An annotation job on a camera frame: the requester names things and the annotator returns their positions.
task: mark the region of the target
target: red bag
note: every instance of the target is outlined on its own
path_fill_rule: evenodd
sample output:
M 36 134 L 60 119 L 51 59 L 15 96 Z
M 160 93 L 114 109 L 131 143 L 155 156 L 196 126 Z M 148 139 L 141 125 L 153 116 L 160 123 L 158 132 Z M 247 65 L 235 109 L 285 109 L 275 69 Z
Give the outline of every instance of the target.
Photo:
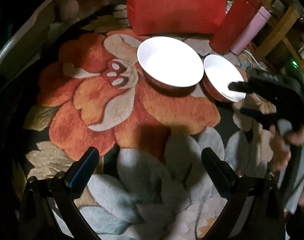
M 226 0 L 127 0 L 137 35 L 213 33 L 225 17 Z

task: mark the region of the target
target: floral carpet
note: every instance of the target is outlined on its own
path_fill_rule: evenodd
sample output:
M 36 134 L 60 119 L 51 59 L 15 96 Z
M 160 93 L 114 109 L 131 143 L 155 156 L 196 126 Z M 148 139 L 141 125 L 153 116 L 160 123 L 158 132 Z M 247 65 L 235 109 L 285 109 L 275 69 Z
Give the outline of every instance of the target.
M 202 149 L 211 147 L 234 170 L 263 177 L 272 157 L 270 133 L 237 108 L 248 104 L 266 113 L 271 106 L 255 95 L 233 107 L 215 103 L 202 83 L 184 97 L 154 90 L 136 56 L 149 37 L 133 33 L 125 4 L 119 0 L 78 22 L 52 49 L 23 125 L 21 144 L 28 146 L 24 160 L 13 161 L 13 186 L 21 198 L 26 177 L 66 171 L 93 146 L 100 164 L 75 204 L 100 238 L 203 237 L 226 200 L 201 163 Z M 202 59 L 215 54 L 205 35 L 167 36 Z M 224 57 L 243 75 L 251 64 L 245 54 Z

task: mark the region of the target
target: large white bowl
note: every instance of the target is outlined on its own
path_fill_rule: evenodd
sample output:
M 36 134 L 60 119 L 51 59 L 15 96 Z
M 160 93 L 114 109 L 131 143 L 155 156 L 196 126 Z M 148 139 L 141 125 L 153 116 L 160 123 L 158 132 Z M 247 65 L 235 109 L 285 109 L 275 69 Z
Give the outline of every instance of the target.
M 228 85 L 231 82 L 244 81 L 240 72 L 227 59 L 219 55 L 209 55 L 204 59 L 205 75 L 202 82 L 208 93 L 222 102 L 238 102 L 246 94 L 231 91 Z
M 191 87 L 202 79 L 204 73 L 199 55 L 177 39 L 147 39 L 140 44 L 137 56 L 143 70 L 154 80 L 166 85 L 163 88 Z

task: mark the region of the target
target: red bottle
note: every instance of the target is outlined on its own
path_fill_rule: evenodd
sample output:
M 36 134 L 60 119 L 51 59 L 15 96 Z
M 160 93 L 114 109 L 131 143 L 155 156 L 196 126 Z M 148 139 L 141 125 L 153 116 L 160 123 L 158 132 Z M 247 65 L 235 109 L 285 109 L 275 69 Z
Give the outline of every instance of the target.
M 235 0 L 209 42 L 211 48 L 224 55 L 237 40 L 261 7 L 259 0 Z

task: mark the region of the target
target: metal bolt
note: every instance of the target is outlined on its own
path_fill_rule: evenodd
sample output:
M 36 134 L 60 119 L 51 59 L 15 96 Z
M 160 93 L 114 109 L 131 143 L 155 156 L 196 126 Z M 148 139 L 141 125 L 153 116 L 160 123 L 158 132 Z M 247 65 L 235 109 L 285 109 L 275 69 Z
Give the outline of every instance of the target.
M 266 178 L 268 180 L 274 180 L 274 176 L 271 173 L 268 173 Z
M 55 175 L 55 177 L 57 177 L 58 179 L 61 179 L 61 178 L 64 177 L 64 175 L 65 175 L 65 172 L 64 172 L 64 171 L 59 171 L 59 172 Z
M 35 176 L 31 176 L 31 177 L 29 177 L 29 179 L 27 180 L 27 182 L 28 182 L 28 183 L 32 183 L 32 182 L 35 181 L 35 179 L 36 179 Z
M 239 177 L 242 178 L 244 176 L 244 172 L 243 171 L 236 171 L 235 174 Z

